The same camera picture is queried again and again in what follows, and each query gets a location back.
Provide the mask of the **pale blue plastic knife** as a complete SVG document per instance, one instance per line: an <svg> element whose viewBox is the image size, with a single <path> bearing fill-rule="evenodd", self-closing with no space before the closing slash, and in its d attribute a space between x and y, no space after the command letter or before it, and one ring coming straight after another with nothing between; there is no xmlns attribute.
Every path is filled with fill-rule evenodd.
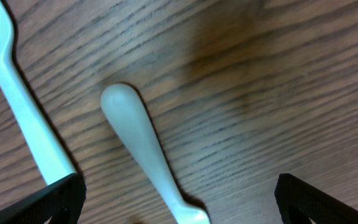
<svg viewBox="0 0 358 224"><path fill-rule="evenodd" d="M0 89L46 184L76 172L56 134L27 89L13 61L14 26L0 1Z"/></svg>

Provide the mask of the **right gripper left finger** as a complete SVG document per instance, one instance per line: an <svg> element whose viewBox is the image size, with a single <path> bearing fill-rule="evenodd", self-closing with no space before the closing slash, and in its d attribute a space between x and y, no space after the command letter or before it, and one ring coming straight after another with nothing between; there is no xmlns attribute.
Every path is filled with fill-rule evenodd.
<svg viewBox="0 0 358 224"><path fill-rule="evenodd" d="M70 174L0 210L0 224L77 224L85 199L82 176Z"/></svg>

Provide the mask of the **white plastic knife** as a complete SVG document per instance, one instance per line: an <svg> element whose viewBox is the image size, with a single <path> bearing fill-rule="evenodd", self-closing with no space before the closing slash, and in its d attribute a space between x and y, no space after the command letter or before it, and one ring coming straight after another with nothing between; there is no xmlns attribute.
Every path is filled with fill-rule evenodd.
<svg viewBox="0 0 358 224"><path fill-rule="evenodd" d="M148 112L133 87L117 83L101 95L101 109L177 223L210 223L206 211L185 201L163 155Z"/></svg>

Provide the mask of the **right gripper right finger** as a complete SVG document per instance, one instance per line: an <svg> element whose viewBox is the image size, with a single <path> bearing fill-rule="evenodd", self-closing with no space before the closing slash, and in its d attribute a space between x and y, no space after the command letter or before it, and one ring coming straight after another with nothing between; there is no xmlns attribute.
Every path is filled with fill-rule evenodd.
<svg viewBox="0 0 358 224"><path fill-rule="evenodd" d="M291 174L280 174L274 191L284 224L358 224L358 210Z"/></svg>

